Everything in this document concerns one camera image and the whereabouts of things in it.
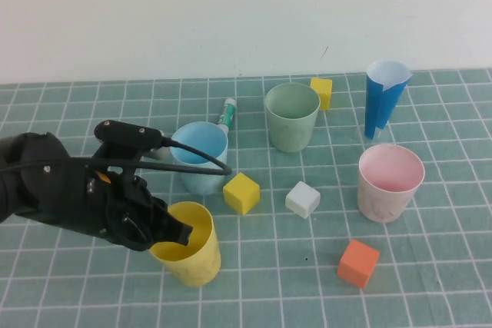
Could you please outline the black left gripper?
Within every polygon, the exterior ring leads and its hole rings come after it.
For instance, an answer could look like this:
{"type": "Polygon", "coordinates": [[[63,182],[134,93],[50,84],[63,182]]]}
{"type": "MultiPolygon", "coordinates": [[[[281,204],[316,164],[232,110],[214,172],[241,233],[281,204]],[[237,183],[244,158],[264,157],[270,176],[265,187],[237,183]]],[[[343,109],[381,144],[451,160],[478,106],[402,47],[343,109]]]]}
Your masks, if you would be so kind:
{"type": "Polygon", "coordinates": [[[103,158],[85,158],[84,164],[95,175],[88,196],[98,197],[89,203],[101,214],[101,238],[139,252],[161,242],[188,245],[193,227],[172,216],[167,203],[153,196],[136,174],[139,169],[161,170],[160,164],[103,158]]]}

